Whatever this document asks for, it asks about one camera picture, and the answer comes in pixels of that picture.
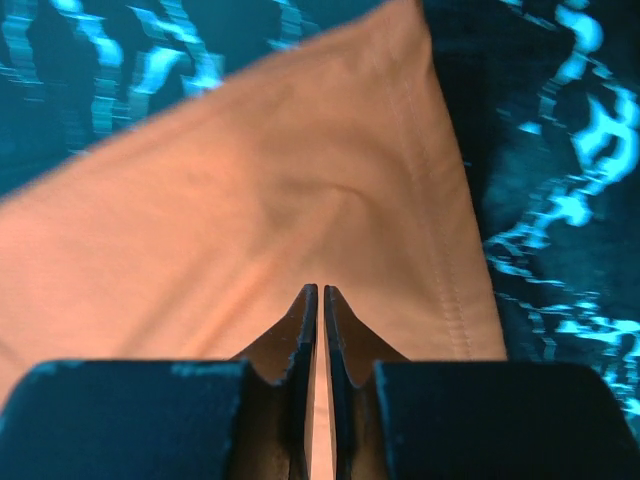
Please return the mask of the orange t shirt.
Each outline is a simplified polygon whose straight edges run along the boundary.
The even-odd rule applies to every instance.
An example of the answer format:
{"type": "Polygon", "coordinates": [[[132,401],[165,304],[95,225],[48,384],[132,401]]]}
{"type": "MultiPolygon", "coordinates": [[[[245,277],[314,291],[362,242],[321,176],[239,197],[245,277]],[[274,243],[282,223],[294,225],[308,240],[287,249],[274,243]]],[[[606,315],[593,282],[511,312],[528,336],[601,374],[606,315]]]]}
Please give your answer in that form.
{"type": "Polygon", "coordinates": [[[273,54],[1,203],[1,396],[56,360],[228,360],[318,289],[409,360],[506,356],[420,1],[273,54]]]}

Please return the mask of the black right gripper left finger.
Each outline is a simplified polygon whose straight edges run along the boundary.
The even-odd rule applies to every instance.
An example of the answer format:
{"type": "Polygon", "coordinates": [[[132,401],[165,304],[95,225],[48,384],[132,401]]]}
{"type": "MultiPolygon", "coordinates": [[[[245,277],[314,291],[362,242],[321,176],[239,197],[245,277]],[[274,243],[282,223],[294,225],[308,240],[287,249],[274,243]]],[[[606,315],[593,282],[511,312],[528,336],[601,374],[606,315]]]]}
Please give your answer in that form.
{"type": "Polygon", "coordinates": [[[56,360],[1,412],[5,479],[305,479],[318,289],[228,360],[56,360]]]}

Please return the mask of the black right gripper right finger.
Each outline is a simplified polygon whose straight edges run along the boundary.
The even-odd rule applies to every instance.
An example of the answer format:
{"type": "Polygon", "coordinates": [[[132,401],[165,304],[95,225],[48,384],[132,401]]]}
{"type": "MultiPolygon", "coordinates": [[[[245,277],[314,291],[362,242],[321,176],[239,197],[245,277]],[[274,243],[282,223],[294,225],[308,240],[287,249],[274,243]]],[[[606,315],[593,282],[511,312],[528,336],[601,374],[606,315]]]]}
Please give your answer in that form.
{"type": "Polygon", "coordinates": [[[635,479],[606,383],[567,363],[411,361],[324,290],[339,479],[635,479]]]}

